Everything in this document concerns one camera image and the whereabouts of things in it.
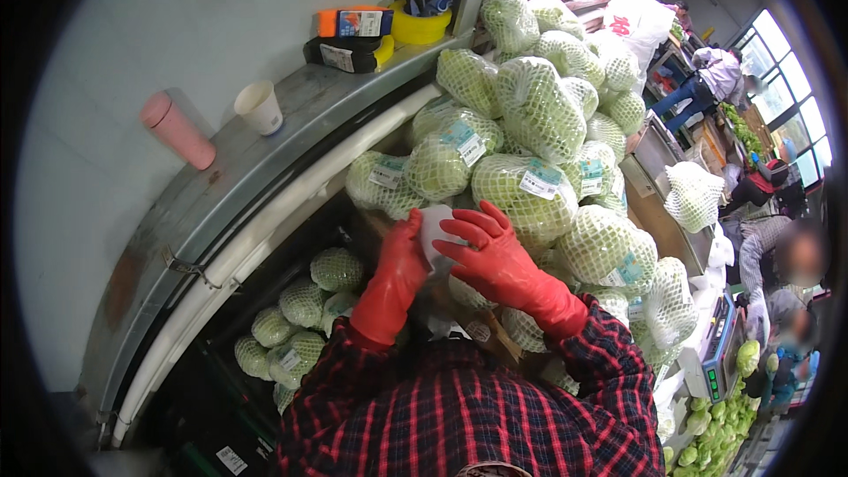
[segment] plaid shirt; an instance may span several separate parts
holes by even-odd
[[[456,476],[476,462],[532,475],[665,475],[654,376],[627,329],[591,296],[583,333],[548,347],[579,397],[495,364],[472,341],[428,344],[416,364],[356,346],[348,321],[281,418],[274,474]],[[384,386],[408,367],[412,379]]]

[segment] stainless steel counter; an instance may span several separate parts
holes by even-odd
[[[408,45],[397,49],[379,73],[306,65],[275,86],[285,118],[280,131],[261,137],[235,117],[212,138],[215,162],[203,172],[186,165],[170,182],[115,265],[101,299],[79,380],[100,421],[108,421],[114,410],[154,321],[196,280],[167,270],[162,249],[169,246],[189,262],[211,259],[287,184],[310,148],[355,117],[354,128],[366,121],[369,106],[433,70],[442,49],[470,43],[471,32],[432,45]]]
[[[653,117],[639,136],[629,140],[629,151],[619,165],[627,180],[628,206],[641,228],[651,233],[660,257],[676,257],[689,276],[706,269],[712,246],[712,227],[691,234],[663,207],[670,191],[666,166],[685,160],[680,146],[663,123]]]

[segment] metal bracket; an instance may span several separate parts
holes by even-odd
[[[204,284],[209,286],[210,288],[219,290],[222,286],[215,285],[209,282],[204,274],[206,270],[205,265],[201,265],[199,263],[191,263],[190,261],[181,260],[174,256],[174,252],[170,249],[169,246],[163,246],[161,250],[162,258],[164,259],[164,265],[171,271],[177,271],[178,273],[183,274],[196,274],[200,277],[200,280],[204,281]]]

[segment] wooden crate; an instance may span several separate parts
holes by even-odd
[[[772,134],[769,132],[769,127],[766,126],[766,122],[762,119],[760,109],[752,105],[746,111],[742,112],[740,116],[748,124],[748,129],[753,131],[758,139],[760,139],[760,142],[762,142],[762,152],[766,155],[771,153],[775,145],[772,142]]]

